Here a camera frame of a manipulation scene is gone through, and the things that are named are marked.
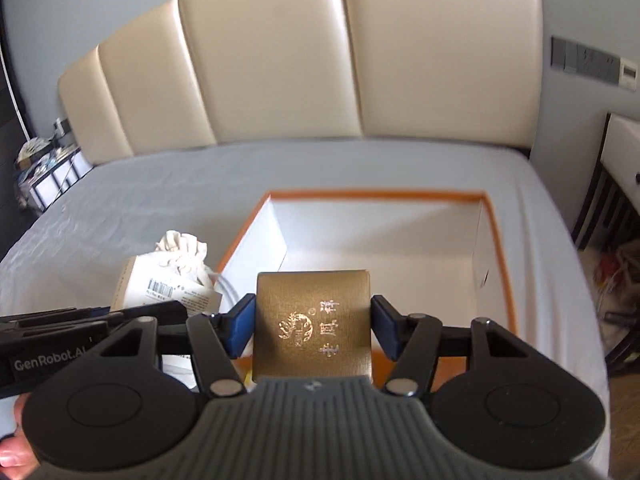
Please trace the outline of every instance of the headboard panel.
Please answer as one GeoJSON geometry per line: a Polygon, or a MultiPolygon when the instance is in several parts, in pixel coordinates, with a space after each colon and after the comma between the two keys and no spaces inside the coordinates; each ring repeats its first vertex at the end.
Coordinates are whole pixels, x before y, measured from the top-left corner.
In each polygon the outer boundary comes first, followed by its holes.
{"type": "Polygon", "coordinates": [[[541,0],[171,0],[60,78],[94,163],[283,137],[532,145],[541,0]]]}

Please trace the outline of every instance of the finger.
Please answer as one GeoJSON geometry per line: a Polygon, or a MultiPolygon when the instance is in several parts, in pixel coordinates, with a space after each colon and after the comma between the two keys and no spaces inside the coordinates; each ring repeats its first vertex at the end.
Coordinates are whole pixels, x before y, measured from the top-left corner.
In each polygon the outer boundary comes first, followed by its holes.
{"type": "Polygon", "coordinates": [[[27,399],[29,398],[31,394],[22,394],[20,397],[18,397],[15,400],[15,404],[14,404],[14,417],[15,417],[15,423],[18,426],[22,425],[22,410],[24,409],[24,405],[27,402],[27,399]]]}
{"type": "Polygon", "coordinates": [[[21,465],[18,467],[0,467],[0,473],[6,476],[9,480],[25,480],[31,473],[36,471],[38,463],[29,465],[21,465]]]}
{"type": "Polygon", "coordinates": [[[0,442],[0,466],[15,467],[33,462],[36,457],[25,436],[12,436],[0,442]]]}

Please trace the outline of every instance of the clutter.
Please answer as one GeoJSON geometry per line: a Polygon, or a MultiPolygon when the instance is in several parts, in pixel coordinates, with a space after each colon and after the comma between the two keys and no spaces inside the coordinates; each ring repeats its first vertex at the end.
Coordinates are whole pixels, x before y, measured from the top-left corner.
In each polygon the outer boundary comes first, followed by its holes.
{"type": "Polygon", "coordinates": [[[92,165],[74,144],[57,148],[53,142],[31,139],[20,150],[16,168],[22,170],[15,177],[18,203],[41,214],[89,173],[92,165]]]}
{"type": "Polygon", "coordinates": [[[623,301],[640,296],[640,240],[620,245],[616,251],[622,264],[623,301]]]}
{"type": "Polygon", "coordinates": [[[601,310],[605,297],[624,289],[623,263],[616,254],[603,254],[593,270],[593,283],[598,291],[596,313],[602,317],[601,310]]]}

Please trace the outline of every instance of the gold box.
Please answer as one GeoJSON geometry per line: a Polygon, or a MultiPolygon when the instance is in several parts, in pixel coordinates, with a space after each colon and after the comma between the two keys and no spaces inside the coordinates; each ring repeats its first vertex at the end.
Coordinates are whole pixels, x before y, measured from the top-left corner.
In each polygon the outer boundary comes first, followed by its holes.
{"type": "Polygon", "coordinates": [[[371,377],[366,270],[258,274],[254,380],[371,377]]]}

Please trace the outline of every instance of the white box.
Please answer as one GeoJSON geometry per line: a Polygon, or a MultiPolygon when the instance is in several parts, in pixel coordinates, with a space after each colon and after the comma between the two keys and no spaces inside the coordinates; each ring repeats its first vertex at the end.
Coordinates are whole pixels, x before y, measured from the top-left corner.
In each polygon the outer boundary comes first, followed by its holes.
{"type": "Polygon", "coordinates": [[[51,204],[53,204],[58,197],[62,194],[58,184],[53,179],[51,174],[45,176],[36,186],[33,187],[35,194],[39,198],[37,202],[42,204],[42,210],[44,211],[51,204]]]}
{"type": "Polygon", "coordinates": [[[80,178],[84,177],[93,169],[93,166],[84,158],[84,155],[80,150],[78,150],[74,155],[73,165],[80,178]]]}
{"type": "MultiPolygon", "coordinates": [[[[486,316],[518,331],[494,208],[483,192],[270,192],[216,270],[242,296],[255,292],[259,272],[341,269],[368,270],[371,293],[402,314],[467,327],[486,316]]],[[[231,307],[224,297],[220,311],[231,307]]],[[[382,351],[375,337],[372,345],[375,376],[382,351]]]]}
{"type": "Polygon", "coordinates": [[[60,184],[60,194],[64,193],[78,180],[76,174],[71,170],[71,162],[69,162],[68,160],[66,160],[55,170],[53,170],[53,174],[60,184]]]}

